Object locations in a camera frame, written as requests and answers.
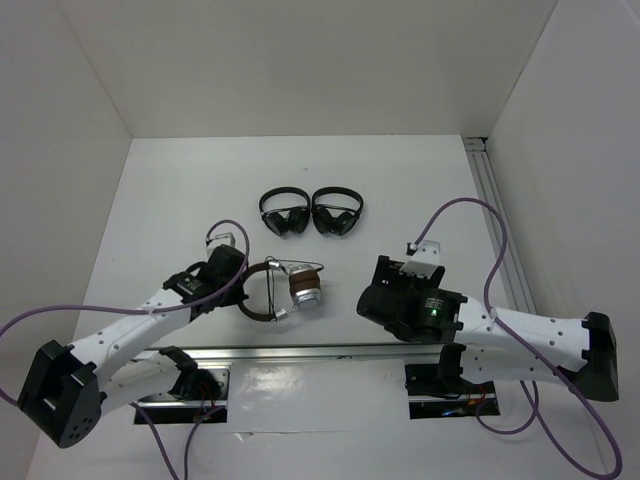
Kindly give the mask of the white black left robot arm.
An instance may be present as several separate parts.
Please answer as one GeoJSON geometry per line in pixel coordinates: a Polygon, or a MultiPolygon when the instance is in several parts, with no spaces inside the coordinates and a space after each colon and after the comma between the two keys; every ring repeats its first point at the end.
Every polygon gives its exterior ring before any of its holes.
{"type": "Polygon", "coordinates": [[[143,351],[217,307],[239,303],[245,254],[215,247],[205,262],[172,275],[135,314],[63,346],[52,340],[35,354],[18,408],[59,448],[84,439],[100,418],[145,396],[189,397],[212,376],[184,350],[143,351]]]}

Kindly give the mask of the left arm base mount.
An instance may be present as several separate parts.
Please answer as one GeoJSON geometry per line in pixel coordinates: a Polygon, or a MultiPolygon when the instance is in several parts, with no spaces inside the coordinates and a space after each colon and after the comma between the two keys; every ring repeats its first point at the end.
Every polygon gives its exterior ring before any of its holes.
{"type": "Polygon", "coordinates": [[[178,347],[152,351],[179,367],[176,385],[169,391],[141,398],[138,405],[158,425],[223,424],[228,418],[230,366],[196,360],[178,347]]]}

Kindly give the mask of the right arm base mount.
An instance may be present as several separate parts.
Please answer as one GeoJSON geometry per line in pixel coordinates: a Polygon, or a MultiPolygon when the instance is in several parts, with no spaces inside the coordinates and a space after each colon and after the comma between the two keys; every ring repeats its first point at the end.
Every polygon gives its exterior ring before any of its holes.
{"type": "Polygon", "coordinates": [[[493,382],[446,383],[437,376],[435,364],[406,364],[405,377],[411,420],[474,417],[479,406],[481,416],[500,415],[493,382]]]}

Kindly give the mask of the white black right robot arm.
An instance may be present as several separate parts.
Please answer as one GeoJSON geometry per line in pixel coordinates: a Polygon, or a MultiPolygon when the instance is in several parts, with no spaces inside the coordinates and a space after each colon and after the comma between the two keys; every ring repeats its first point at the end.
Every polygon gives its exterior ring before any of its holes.
{"type": "Polygon", "coordinates": [[[441,288],[444,267],[380,256],[356,312],[396,339],[440,347],[435,375],[460,391],[493,381],[569,382],[588,400],[619,398],[617,343],[608,316],[544,317],[441,288]]]}

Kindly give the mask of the brown silver headphones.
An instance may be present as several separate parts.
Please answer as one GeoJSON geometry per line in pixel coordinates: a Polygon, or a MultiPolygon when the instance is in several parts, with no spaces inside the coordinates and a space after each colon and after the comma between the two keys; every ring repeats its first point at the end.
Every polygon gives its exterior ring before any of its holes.
{"type": "Polygon", "coordinates": [[[304,262],[298,260],[277,259],[266,257],[261,263],[249,267],[243,274],[242,284],[258,273],[265,273],[267,280],[268,312],[258,313],[250,310],[244,302],[238,305],[239,310],[247,318],[261,323],[271,323],[284,320],[294,312],[313,309],[320,305],[322,287],[320,273],[325,266],[318,262],[304,262]],[[274,304],[276,272],[283,273],[288,280],[288,291],[292,301],[290,308],[277,309],[274,304]]]}

